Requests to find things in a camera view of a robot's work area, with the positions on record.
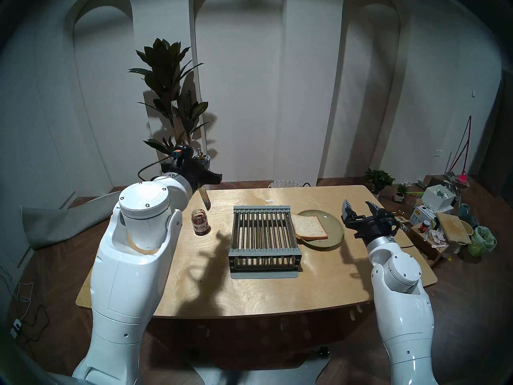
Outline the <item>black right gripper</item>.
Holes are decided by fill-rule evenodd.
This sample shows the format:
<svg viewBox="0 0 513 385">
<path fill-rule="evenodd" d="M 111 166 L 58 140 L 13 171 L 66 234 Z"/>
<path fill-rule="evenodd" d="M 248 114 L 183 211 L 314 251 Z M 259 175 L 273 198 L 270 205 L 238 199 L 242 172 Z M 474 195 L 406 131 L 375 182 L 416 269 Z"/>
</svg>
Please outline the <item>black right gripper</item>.
<svg viewBox="0 0 513 385">
<path fill-rule="evenodd" d="M 365 202 L 372 216 L 356 216 L 348 200 L 342 205 L 342 220 L 348 229 L 354 230 L 354 238 L 375 240 L 380 237 L 394 237 L 401 229 L 400 223 L 392 213 L 382 213 L 381 207 L 372 202 Z"/>
</svg>

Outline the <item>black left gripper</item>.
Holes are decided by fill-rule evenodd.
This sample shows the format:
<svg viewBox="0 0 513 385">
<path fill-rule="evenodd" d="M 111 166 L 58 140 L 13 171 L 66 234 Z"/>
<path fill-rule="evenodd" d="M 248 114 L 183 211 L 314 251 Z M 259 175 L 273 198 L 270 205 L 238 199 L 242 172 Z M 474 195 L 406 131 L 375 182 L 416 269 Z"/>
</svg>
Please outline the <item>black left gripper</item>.
<svg viewBox="0 0 513 385">
<path fill-rule="evenodd" d="M 168 172 L 177 173 L 185 178 L 192 190 L 204 185 L 219 185 L 222 181 L 222 174 L 205 169 L 196 159 L 183 159 L 180 165 L 177 162 L 173 161 Z"/>
</svg>

